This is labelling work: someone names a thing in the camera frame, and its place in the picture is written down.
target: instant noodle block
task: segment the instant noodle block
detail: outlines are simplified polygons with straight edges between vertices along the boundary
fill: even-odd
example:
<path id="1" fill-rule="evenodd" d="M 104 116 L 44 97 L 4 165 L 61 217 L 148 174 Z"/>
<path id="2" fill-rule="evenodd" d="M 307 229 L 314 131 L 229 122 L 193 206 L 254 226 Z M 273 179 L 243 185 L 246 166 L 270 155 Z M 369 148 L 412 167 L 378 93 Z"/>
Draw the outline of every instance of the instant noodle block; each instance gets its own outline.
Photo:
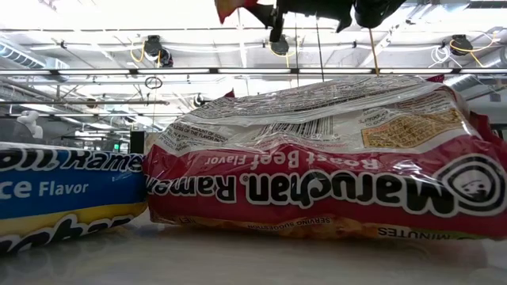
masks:
<path id="1" fill-rule="evenodd" d="M 301 238 L 507 236 L 507 149 L 440 83 L 343 77 L 220 98 L 144 169 L 151 219 Z"/>
<path id="2" fill-rule="evenodd" d="M 143 156 L 0 142 L 0 254 L 129 222 L 146 209 Z"/>

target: white table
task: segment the white table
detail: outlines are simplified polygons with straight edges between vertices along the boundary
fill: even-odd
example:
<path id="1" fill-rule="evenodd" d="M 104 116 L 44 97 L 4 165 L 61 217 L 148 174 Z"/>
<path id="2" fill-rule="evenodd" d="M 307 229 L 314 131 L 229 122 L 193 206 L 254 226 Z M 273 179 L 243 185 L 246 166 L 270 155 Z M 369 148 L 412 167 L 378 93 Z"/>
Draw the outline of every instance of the white table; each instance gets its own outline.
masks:
<path id="1" fill-rule="evenodd" d="M 4 284 L 507 284 L 507 242 L 313 241 L 149 222 L 0 257 Z"/>

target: barcode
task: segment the barcode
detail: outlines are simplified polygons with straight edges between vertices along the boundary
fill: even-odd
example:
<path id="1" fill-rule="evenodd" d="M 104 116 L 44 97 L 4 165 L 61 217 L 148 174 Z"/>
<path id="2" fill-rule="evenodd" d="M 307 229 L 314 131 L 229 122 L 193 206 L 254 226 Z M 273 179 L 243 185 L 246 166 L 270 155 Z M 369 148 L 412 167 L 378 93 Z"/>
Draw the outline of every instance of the barcode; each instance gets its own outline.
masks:
<path id="1" fill-rule="evenodd" d="M 265 126 L 259 132 L 260 136 L 283 133 L 298 135 L 305 138 L 321 137 L 322 135 L 333 134 L 333 117 L 326 117 L 312 120 L 306 123 L 274 123 Z"/>

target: ceiling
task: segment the ceiling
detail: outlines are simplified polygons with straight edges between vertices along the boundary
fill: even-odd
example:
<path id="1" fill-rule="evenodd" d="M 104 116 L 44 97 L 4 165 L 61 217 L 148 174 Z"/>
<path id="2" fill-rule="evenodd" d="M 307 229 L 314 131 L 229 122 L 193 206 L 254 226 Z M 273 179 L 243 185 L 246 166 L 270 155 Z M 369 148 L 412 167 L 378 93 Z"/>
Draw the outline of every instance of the ceiling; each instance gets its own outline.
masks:
<path id="1" fill-rule="evenodd" d="M 475 53 L 479 60 L 497 51 L 507 42 L 507 6 L 468 9 L 469 5 L 470 1 L 407 1 L 372 30 L 379 66 L 476 67 L 478 64 L 470 54 L 447 56 L 442 50 L 437 54 L 438 47 L 448 43 L 452 35 L 464 34 L 474 49 L 486 47 Z M 175 68 L 374 67 L 368 30 L 353 24 L 337 34 L 334 32 L 337 24 L 337 21 L 301 14 L 286 15 L 284 35 L 291 49 L 289 56 L 282 57 L 270 50 L 269 30 L 246 10 L 239 9 L 221 25 L 213 0 L 5 0 L 0 3 L 0 41 L 16 44 L 27 55 L 38 59 L 59 59 L 71 69 L 154 68 L 154 61 L 145 57 L 136 62 L 131 55 L 132 50 L 135 58 L 141 56 L 143 41 L 149 35 L 162 38 L 164 48 L 173 56 Z M 437 56 L 445 60 L 438 61 Z M 0 68 L 24 67 L 0 58 Z M 195 108 L 193 99 L 197 94 L 214 99 L 233 89 L 241 97 L 322 80 L 320 75 L 295 78 L 286 74 L 180 74 L 160 78 L 164 84 L 157 90 L 148 89 L 144 85 L 146 77 L 142 75 L 70 76 L 65 82 L 20 76 L 9 80 L 28 84 L 52 96 L 59 89 L 59 94 L 66 94 L 65 100 L 70 101 L 90 98 L 137 101 L 146 100 L 149 93 L 151 100 L 169 104 L 145 106 L 123 102 L 118 104 L 119 108 L 126 108 L 126 112 L 171 114 L 153 118 L 161 127 L 174 121 L 178 114 Z M 111 110 L 99 106 L 85 107 L 82 112 Z"/>

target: ramen package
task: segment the ramen package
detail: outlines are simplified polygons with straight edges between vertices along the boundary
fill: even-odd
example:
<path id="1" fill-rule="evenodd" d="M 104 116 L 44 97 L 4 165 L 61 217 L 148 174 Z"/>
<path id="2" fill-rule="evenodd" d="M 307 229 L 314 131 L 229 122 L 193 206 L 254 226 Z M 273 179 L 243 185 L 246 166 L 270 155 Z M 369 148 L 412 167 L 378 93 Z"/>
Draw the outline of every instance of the ramen package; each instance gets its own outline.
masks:
<path id="1" fill-rule="evenodd" d="M 308 238 L 507 236 L 507 149 L 459 94 L 343 77 L 220 98 L 160 135 L 151 219 Z"/>
<path id="2" fill-rule="evenodd" d="M 143 156 L 0 142 L 0 254 L 129 222 L 146 209 Z"/>

